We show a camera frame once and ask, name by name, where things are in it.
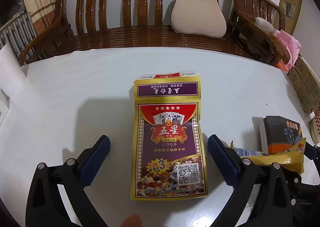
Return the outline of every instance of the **beige cushion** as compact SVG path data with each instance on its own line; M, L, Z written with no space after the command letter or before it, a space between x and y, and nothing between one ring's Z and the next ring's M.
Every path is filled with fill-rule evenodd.
M223 37L227 30L217 0L176 0L171 26L178 34L213 38Z

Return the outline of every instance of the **white table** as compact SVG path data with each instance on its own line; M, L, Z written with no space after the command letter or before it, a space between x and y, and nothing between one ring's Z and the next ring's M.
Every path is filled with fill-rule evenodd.
M100 49L54 57L23 68L27 81L11 98L0 127L0 197L21 226L30 183L39 162L61 165L105 134L111 151L85 192L109 226L138 213L145 226L209 226L232 193L207 153L209 196L184 201L130 200L133 81L142 74L198 70L201 129L236 147L260 150L259 123L280 115L308 132L309 115L281 70L233 55L186 48ZM303 182L319 184L305 159ZM77 219L62 190L66 209ZM239 222L249 216L248 203Z

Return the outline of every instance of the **blue gripper pad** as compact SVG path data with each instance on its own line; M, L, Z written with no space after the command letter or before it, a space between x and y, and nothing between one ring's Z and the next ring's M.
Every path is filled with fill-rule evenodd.
M91 154L80 168L78 184L81 188L91 185L110 151L110 139L107 136L101 136L97 143L89 150Z
M216 135L208 139L208 150L227 185L236 188L239 184L239 170L225 152L225 147Z

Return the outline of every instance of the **metal screw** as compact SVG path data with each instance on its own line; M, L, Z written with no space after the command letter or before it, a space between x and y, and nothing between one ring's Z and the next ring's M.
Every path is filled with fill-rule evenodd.
M40 164L38 165L38 168L39 168L39 169L44 168L44 163L40 163Z
M274 167L275 169L279 169L279 168L280 168L280 165L279 165L278 163L273 163L273 167Z
M76 161L75 161L74 158L70 158L70 159L67 160L67 165L68 165L68 166L72 166L75 162L76 162Z
M250 165L251 164L251 160L250 159L248 159L248 158L244 158L244 159L242 159L242 163L244 163L245 165Z

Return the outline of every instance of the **finger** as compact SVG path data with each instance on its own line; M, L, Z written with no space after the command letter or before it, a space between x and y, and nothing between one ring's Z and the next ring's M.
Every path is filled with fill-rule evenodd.
M120 227L142 227L141 217L137 214L129 215L124 219Z

